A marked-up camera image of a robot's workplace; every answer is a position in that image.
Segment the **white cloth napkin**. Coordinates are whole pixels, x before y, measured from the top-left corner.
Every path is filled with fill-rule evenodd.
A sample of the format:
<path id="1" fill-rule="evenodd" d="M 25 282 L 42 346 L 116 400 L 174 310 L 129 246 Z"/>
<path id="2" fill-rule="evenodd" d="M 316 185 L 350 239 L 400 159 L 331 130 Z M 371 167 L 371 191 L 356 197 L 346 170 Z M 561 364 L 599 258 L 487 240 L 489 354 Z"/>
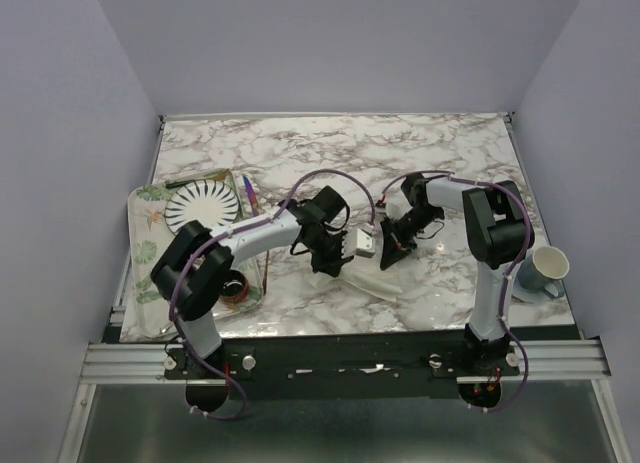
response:
<path id="1" fill-rule="evenodd" d="M 403 293 L 398 272 L 382 271 L 374 258 L 356 256 L 341 268 L 337 277 L 318 272 L 309 273 L 307 278 L 309 283 L 317 289 L 328 288 L 331 284 L 349 285 L 388 302 L 396 302 Z"/>

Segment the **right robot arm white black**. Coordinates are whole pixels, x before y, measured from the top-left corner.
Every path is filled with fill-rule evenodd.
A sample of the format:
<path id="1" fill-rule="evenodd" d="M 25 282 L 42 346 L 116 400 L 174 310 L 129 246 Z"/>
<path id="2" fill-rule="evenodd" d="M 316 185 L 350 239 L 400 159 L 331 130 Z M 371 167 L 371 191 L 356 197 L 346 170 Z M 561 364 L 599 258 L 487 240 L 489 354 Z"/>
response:
<path id="1" fill-rule="evenodd" d="M 511 180 L 472 181 L 432 170 L 409 173 L 401 180 L 410 210 L 399 219 L 386 216 L 380 222 L 380 269 L 390 268 L 416 250 L 418 234 L 442 220 L 446 209 L 463 215 L 467 245 L 477 262 L 477 284 L 465 330 L 472 343 L 461 348 L 460 362 L 467 372 L 483 374 L 496 363 L 490 344 L 505 339 L 512 280 L 535 241 L 526 205 Z"/>

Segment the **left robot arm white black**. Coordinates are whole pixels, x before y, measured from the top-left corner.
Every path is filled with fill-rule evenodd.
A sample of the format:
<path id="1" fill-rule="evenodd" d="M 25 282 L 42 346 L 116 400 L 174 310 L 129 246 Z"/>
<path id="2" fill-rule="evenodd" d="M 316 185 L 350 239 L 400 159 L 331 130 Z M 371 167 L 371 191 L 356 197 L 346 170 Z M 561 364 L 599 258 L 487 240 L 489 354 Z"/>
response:
<path id="1" fill-rule="evenodd" d="M 312 199 L 281 203 L 272 214 L 216 229 L 193 220 L 180 229 L 150 278 L 169 302 L 169 319 L 191 349 L 187 365 L 197 376 L 209 378 L 221 368 L 223 340 L 212 308 L 232 271 L 261 253 L 301 244 L 313 272 L 337 277 L 354 257 L 348 232 L 331 225 L 340 213 L 349 216 L 350 207 L 326 186 Z"/>

